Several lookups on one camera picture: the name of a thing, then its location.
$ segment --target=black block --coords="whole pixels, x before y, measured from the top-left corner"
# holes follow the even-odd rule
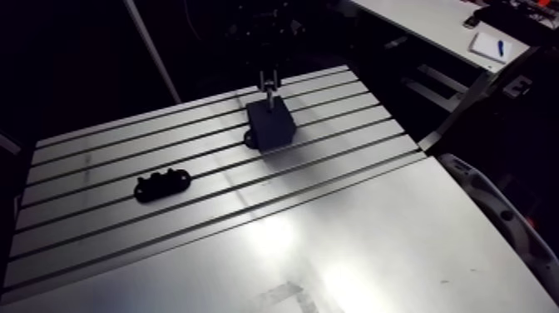
[[[270,110],[267,99],[246,105],[250,130],[245,134],[246,146],[261,152],[289,145],[297,126],[281,97],[274,97]]]

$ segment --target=white desk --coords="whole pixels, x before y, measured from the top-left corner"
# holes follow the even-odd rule
[[[366,12],[382,18],[404,31],[422,38],[426,42],[440,47],[455,57],[468,62],[474,67],[485,69],[485,72],[460,96],[460,100],[452,105],[441,104],[439,97],[429,90],[414,88],[416,92],[434,101],[451,112],[438,129],[420,143],[428,149],[446,132],[462,112],[468,109],[480,95],[491,85],[502,69],[513,63],[528,52],[528,45],[507,35],[496,28],[480,22],[474,29],[463,26],[463,22],[479,8],[473,3],[459,0],[349,0]],[[477,32],[486,32],[512,44],[510,59],[506,64],[492,61],[468,51],[468,47]]]
[[[558,312],[347,67],[279,93],[299,129],[265,155],[255,88],[40,141],[2,312]],[[170,166],[187,191],[131,197]]]
[[[520,57],[528,45],[508,36],[494,27],[480,22],[467,29],[463,22],[479,8],[473,3],[459,0],[351,0],[367,12],[381,17],[475,67],[485,68],[492,74]],[[469,52],[468,47],[477,32],[486,32],[512,44],[507,64],[492,61]]]

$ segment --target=blue pen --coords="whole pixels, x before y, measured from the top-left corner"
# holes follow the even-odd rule
[[[501,55],[501,57],[505,54],[505,52],[503,51],[504,48],[504,42],[502,42],[502,40],[499,40],[499,42],[497,43],[497,45],[499,46],[499,54]]]

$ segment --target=black 3d-printed part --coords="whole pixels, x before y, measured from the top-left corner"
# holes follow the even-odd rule
[[[151,174],[150,178],[138,177],[138,184],[134,188],[134,197],[140,203],[161,199],[165,196],[183,192],[190,186],[192,178],[185,170],[167,170]]]
[[[287,146],[293,141],[297,126],[281,97],[274,97],[274,108],[267,99],[246,105],[250,130],[245,134],[245,145],[261,152]]]

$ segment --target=metal table surface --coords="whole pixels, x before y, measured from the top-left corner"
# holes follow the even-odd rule
[[[347,67],[284,84],[299,130],[265,155],[255,88],[39,142],[2,311],[557,311]],[[168,167],[187,191],[131,197]]]

